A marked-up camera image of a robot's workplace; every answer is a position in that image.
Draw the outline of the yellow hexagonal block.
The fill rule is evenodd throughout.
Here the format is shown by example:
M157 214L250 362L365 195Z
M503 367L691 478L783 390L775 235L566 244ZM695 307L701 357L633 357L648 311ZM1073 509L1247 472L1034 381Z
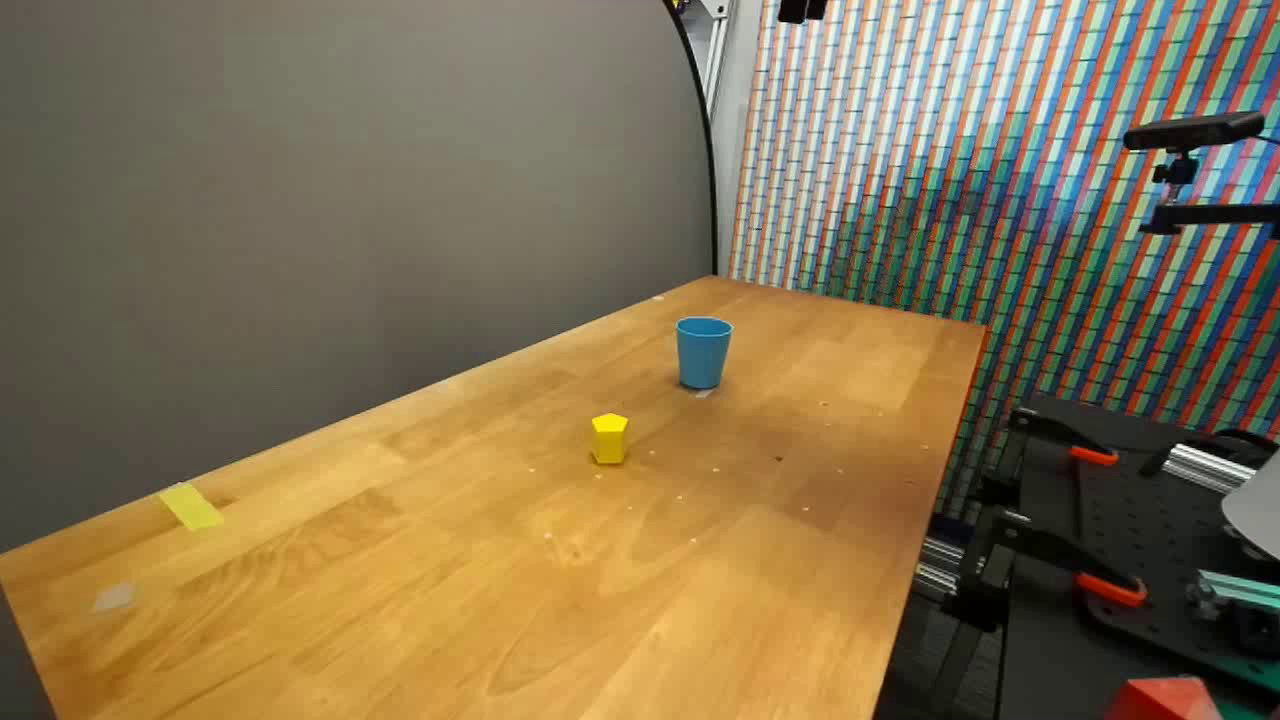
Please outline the yellow hexagonal block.
M600 410L586 418L592 429L592 461L600 466L620 466L629 461L629 429L633 418L620 410Z

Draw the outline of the blue plastic cup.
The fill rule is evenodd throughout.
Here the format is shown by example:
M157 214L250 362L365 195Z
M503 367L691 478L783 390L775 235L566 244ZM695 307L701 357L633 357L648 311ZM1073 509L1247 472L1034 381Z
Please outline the blue plastic cup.
M675 323L675 362L679 383L691 390L717 390L725 381L725 361L731 345L731 323L717 315L689 315Z

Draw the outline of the yellow tape strip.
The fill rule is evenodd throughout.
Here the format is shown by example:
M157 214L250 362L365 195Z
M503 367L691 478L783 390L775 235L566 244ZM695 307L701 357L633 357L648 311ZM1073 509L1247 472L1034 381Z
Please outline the yellow tape strip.
M173 483L158 490L158 504L186 529L208 532L223 523L223 510L196 486L196 483Z

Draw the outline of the silver aluminium extrusion bar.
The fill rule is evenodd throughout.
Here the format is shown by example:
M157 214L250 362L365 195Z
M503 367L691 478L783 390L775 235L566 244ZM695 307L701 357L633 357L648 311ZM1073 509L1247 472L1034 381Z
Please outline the silver aluminium extrusion bar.
M1211 457L1211 453L1190 449L1190 444L1171 444L1163 465L1161 465L1161 472L1175 477L1175 478L1189 478L1196 486L1207 486L1207 490L1235 490L1240 483L1251 478L1247 465Z

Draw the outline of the red block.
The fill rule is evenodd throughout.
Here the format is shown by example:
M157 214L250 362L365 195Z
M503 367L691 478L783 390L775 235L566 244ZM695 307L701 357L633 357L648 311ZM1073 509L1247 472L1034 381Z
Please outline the red block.
M1200 675L1130 675L1105 720L1221 720L1221 706Z

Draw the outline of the teal aluminium bar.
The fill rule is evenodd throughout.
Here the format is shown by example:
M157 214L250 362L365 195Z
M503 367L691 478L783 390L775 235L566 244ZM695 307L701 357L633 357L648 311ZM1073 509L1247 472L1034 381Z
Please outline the teal aluminium bar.
M1280 610L1280 585L1268 579L1196 569L1196 590L1211 605L1247 605L1260 610Z

